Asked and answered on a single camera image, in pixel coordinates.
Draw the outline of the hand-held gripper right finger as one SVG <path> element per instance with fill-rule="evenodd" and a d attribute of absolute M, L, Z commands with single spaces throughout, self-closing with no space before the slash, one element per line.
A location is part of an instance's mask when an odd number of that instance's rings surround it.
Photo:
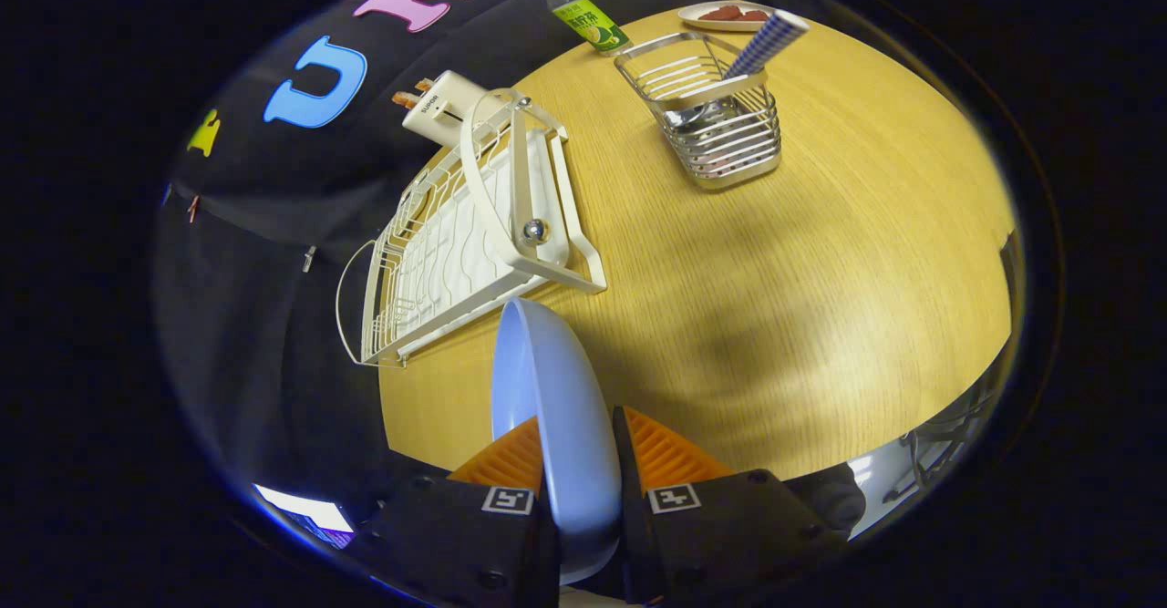
<path fill-rule="evenodd" d="M 756 607 L 841 553 L 843 530 L 773 471 L 732 471 L 629 406 L 614 408 L 612 427 L 627 603 Z"/>

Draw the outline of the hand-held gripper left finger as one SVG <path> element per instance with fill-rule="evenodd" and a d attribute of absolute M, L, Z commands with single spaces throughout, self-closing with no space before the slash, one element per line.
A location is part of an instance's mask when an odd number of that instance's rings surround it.
<path fill-rule="evenodd" d="M 350 541 L 375 582 L 438 607 L 557 607 L 560 537 L 537 417 L 447 475 L 413 471 Z"/>

